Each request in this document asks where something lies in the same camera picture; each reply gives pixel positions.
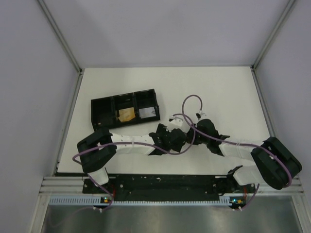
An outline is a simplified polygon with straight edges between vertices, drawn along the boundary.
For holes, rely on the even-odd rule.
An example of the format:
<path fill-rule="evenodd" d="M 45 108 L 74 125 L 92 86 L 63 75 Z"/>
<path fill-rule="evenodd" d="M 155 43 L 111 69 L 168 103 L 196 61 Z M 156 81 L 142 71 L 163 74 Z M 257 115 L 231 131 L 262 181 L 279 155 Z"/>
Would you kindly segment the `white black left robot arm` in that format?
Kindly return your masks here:
<path fill-rule="evenodd" d="M 142 154 L 163 155 L 171 151 L 180 154 L 187 140 L 186 133 L 181 129 L 168 130 L 163 124 L 158 124 L 154 133 L 140 136 L 126 136 L 111 133 L 102 128 L 77 143 L 77 162 L 83 172 L 93 180 L 93 186 L 99 192 L 110 188 L 110 180 L 105 165 L 115 155 Z"/>

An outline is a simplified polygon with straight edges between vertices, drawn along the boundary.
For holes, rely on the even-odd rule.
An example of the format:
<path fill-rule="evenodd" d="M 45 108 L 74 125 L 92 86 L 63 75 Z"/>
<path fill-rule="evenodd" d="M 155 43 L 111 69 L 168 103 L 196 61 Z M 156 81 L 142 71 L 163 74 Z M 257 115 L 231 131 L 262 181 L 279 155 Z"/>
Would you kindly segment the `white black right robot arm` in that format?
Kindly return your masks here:
<path fill-rule="evenodd" d="M 186 120 L 190 128 L 187 137 L 195 145 L 204 144 L 218 156 L 234 157 L 251 161 L 249 166 L 238 165 L 229 171 L 232 177 L 227 179 L 227 187 L 232 192 L 240 191 L 245 185 L 266 183 L 276 190 L 291 185 L 293 178 L 302 170 L 296 157 L 276 137 L 257 144 L 250 142 L 232 142 L 228 135 L 220 134 L 209 119 L 201 119 L 194 126 Z"/>

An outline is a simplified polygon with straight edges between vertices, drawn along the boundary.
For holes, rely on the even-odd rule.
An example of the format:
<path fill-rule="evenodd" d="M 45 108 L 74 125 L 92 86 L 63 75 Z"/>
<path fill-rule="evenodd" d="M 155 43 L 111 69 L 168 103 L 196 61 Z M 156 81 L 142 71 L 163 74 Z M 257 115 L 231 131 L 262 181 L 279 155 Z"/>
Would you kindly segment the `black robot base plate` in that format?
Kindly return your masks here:
<path fill-rule="evenodd" d="M 110 174 L 103 187 L 118 201 L 218 200 L 225 194 L 255 191 L 250 184 L 238 185 L 231 175 Z"/>

